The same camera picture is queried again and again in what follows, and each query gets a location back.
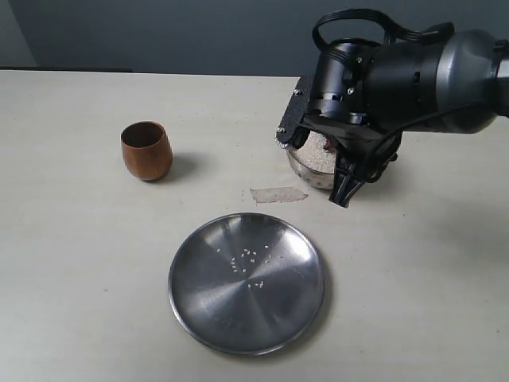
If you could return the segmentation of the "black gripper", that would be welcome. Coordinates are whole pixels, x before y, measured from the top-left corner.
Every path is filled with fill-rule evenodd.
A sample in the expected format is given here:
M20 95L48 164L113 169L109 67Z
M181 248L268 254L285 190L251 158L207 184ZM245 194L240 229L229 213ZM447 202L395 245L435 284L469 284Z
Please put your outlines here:
M311 131L334 141L336 155L332 192L329 200L340 207L348 207L355 193L369 180L364 159L396 159L401 144L400 133L390 133L375 121L369 111L382 89L380 80L369 76L382 63L398 58L402 45L393 41L379 44L361 38L339 39L330 43L315 40L321 54L317 63L304 122ZM369 90L367 84L373 83ZM289 141L294 150L301 149L309 137L309 130L297 127Z

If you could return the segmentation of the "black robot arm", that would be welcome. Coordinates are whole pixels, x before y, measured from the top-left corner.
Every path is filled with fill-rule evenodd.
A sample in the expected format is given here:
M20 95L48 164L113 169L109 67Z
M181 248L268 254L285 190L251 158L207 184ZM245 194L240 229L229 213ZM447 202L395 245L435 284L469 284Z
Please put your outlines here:
M508 43L473 29L424 45L333 41L300 78L276 138L301 148L313 132L336 151L330 200L347 206L398 156L406 131L475 134L508 114Z

